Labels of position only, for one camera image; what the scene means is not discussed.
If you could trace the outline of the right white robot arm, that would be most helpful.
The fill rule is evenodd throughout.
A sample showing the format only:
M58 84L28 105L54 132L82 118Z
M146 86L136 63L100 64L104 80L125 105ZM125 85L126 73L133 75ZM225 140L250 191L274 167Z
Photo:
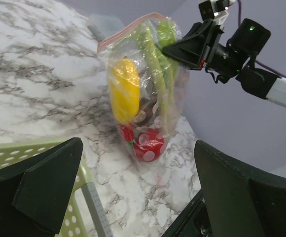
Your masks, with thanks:
M255 66L270 31L246 18L225 46L219 43L223 33L224 26L212 19L198 22L162 53L189 70L205 70L215 83L235 78L246 93L286 108L286 78Z

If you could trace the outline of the clear zip top bag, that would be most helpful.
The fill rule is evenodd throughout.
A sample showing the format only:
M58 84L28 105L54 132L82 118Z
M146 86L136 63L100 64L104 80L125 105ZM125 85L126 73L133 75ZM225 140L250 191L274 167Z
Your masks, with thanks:
M135 63L139 76L140 76L140 107L139 107L139 111L136 117L134 118L134 120L128 124L131 124L134 127L150 127L150 128L158 129L161 132L161 135L165 139L166 148L167 148L167 145L170 139L174 135L174 131L176 129L178 119L182 113L182 109L183 109L185 98L186 98L186 87L189 81L189 72L185 67L181 66L178 62L173 60L174 62L178 63L178 66L179 66L177 78L174 84L174 104L171 106L171 109L170 109L170 115L171 115L171 118L173 119L174 124L172 127L173 130L172 130L171 136L163 135L162 134L163 126L162 126L162 121L161 121L161 116L160 116L160 106L158 104L156 87L154 85L151 72L148 69L146 60L143 57L143 54L141 53L138 47L137 38L136 38L136 30L137 30L138 25L141 22L145 20L150 20L152 24L156 26L156 24L158 24L160 20L166 19L166 18L172 20L171 18L163 16L160 13L150 13L150 14L147 14L147 15L144 15L138 18L137 20L135 20L134 22L126 26L121 31L101 41L98 45L97 53L100 59L105 64L107 76L108 76L109 68L115 66L115 64L118 61L122 60L125 57L129 58ZM177 41L178 41L182 38L182 35L176 23L175 25L176 25ZM114 117L114 122L115 122L116 127L118 124L121 124L115 119L115 117ZM136 161L137 163L155 163L159 160L158 159L154 162L141 162L141 161L137 161L134 158L132 159Z

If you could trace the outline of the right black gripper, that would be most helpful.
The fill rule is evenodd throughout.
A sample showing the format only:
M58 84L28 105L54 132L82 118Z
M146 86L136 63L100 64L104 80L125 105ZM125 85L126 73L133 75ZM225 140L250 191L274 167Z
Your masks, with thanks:
M193 24L189 32L180 40L162 49L162 53L190 70L201 70L222 77L233 77L231 50L219 43L224 27L213 20Z

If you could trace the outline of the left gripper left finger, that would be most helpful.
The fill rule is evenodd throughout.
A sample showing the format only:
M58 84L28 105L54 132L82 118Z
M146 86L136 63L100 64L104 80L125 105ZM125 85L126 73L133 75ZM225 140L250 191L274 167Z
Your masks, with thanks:
M0 237L60 232L83 152L80 138L0 169Z

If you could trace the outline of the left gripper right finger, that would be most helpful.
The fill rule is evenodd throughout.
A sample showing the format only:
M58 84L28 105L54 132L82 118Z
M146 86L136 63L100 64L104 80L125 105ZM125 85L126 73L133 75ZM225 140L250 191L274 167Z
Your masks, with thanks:
M286 237L286 178L200 140L194 159L215 237Z

